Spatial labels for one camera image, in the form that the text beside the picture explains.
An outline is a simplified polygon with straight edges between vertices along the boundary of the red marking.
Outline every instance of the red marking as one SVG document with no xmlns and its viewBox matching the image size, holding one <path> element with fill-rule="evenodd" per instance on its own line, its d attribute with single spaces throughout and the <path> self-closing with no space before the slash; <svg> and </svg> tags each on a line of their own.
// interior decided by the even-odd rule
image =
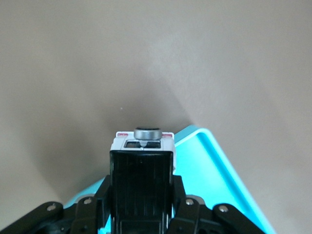
<svg viewBox="0 0 312 234">
<path fill-rule="evenodd" d="M 162 137 L 170 137 L 170 138 L 172 138 L 173 135 L 172 134 L 163 134 Z"/>
<path fill-rule="evenodd" d="M 128 134 L 127 133 L 118 133 L 117 137 L 127 137 Z"/>
</svg>

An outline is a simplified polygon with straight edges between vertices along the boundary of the cyan plastic tray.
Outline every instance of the cyan plastic tray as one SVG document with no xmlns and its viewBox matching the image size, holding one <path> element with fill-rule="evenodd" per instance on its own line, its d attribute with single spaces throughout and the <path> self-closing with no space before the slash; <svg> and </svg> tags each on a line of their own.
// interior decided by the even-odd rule
<svg viewBox="0 0 312 234">
<path fill-rule="evenodd" d="M 210 209 L 219 203 L 232 204 L 266 234 L 276 233 L 209 130 L 190 125 L 175 134 L 175 146 L 175 175 L 182 176 L 186 194 L 202 197 Z M 77 194 L 65 207 L 82 195 L 94 194 L 102 181 Z M 99 234 L 110 229 L 108 220 Z"/>
</svg>

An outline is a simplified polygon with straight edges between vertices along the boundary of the gray wall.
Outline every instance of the gray wall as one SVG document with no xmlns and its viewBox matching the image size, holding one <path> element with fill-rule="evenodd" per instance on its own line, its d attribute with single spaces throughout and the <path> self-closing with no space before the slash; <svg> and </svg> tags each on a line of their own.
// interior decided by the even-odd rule
<svg viewBox="0 0 312 234">
<path fill-rule="evenodd" d="M 304 0 L 0 1 L 0 229 L 105 176 L 117 130 L 194 123 L 309 233 L 311 41 Z"/>
</svg>

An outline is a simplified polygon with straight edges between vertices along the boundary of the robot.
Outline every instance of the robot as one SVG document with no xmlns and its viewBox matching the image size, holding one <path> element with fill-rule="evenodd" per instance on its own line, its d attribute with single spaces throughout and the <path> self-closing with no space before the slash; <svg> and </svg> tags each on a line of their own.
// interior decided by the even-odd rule
<svg viewBox="0 0 312 234">
<path fill-rule="evenodd" d="M 97 234 L 111 216 L 111 234 L 263 234 L 231 204 L 212 210 L 185 194 L 174 175 L 174 134 L 138 127 L 117 132 L 110 174 L 94 195 L 64 209 L 47 202 L 0 234 Z"/>
</svg>

